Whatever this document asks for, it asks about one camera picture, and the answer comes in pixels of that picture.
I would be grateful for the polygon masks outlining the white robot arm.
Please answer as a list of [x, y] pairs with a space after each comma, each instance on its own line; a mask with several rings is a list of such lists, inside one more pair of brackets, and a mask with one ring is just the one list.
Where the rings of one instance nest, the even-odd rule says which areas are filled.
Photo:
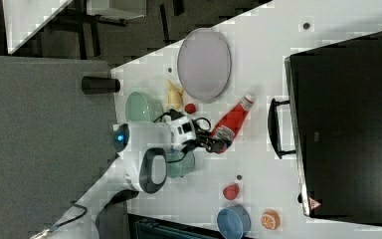
[[130, 121], [113, 128], [116, 157], [108, 169], [64, 215], [30, 239], [98, 239], [96, 219], [120, 192], [159, 191], [167, 177], [167, 155], [187, 154], [197, 147], [220, 152], [232, 144], [214, 136], [196, 119], [177, 111], [169, 121]]

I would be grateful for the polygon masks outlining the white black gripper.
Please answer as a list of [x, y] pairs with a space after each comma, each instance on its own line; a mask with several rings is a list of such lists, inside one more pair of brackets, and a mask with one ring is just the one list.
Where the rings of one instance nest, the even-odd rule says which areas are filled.
[[215, 139], [211, 133], [201, 128], [195, 119], [188, 116], [172, 117], [170, 121], [172, 132], [172, 148], [183, 153], [188, 153], [197, 147], [204, 148], [207, 152], [215, 152], [222, 144], [220, 139]]

